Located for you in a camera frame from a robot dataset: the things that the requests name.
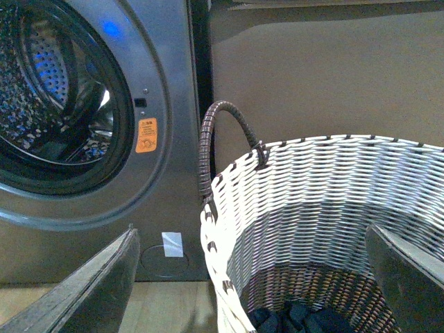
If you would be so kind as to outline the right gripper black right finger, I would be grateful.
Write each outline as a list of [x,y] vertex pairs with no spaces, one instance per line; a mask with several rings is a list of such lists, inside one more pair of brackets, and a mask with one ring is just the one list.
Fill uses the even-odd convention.
[[365,234],[375,281],[403,332],[443,331],[443,261],[378,226]]

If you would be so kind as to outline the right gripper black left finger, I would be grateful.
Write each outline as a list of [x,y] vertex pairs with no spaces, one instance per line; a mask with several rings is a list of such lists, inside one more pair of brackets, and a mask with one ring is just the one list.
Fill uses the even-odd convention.
[[2,332],[118,332],[140,254],[132,225],[40,299],[1,326]]

